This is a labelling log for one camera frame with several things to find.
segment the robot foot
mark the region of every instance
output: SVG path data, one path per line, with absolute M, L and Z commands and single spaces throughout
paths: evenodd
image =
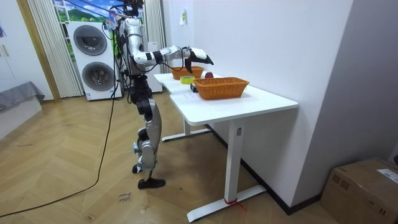
M 159 187 L 163 187 L 165 184 L 166 184 L 165 180 L 149 178 L 148 181 L 146 181 L 146 182 L 144 180 L 139 180 L 138 189 L 159 188 Z
M 139 173 L 139 172 L 142 172 L 142 169 L 141 169 L 140 171 L 138 171 L 137 165 L 134 165 L 134 166 L 132 167 L 132 173 L 133 173 L 133 174 L 137 174 L 137 173 Z

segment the woven basket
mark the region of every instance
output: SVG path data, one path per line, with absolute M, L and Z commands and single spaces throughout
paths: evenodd
M 169 68 L 169 70 L 173 73 L 173 78 L 179 80 L 181 76 L 193 76 L 195 78 L 200 78 L 201 73 L 204 71 L 204 68 L 199 66 L 192 66 L 192 73 L 189 73 L 185 67 L 182 68 L 181 71 L 174 71 L 171 68 Z
M 241 97 L 249 84 L 240 78 L 199 78 L 193 82 L 199 95 L 205 100 Z

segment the herringbone floor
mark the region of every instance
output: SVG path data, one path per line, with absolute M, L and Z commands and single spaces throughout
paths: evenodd
M 182 118 L 169 95 L 155 95 L 163 136 L 182 132 Z M 84 97 L 46 103 L 43 110 L 0 140 L 0 214 L 40 205 L 94 183 L 105 141 L 111 101 Z M 99 183 L 91 190 L 0 223 L 188 223 L 188 211 L 223 198 L 226 150 L 212 134 L 161 143 L 154 177 L 161 189 L 138 190 L 142 174 L 131 144 L 142 118 L 126 100 L 115 102 Z M 256 185 L 241 168 L 239 190 Z M 262 194 L 197 223 L 335 223 L 319 206 L 286 216 Z

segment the curtain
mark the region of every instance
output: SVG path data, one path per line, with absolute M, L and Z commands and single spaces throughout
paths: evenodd
M 60 96 L 82 96 L 52 0 L 27 0 Z
M 161 0 L 145 0 L 144 25 L 149 42 L 157 42 L 159 49 L 166 47 Z M 168 73 L 165 65 L 160 65 L 162 73 Z

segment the yellow object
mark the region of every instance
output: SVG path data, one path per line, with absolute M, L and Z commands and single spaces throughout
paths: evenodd
M 193 76 L 183 76 L 183 77 L 180 77 L 180 83 L 181 84 L 191 84 L 191 83 L 193 83 L 194 79 L 195 79 L 195 77 L 193 77 Z

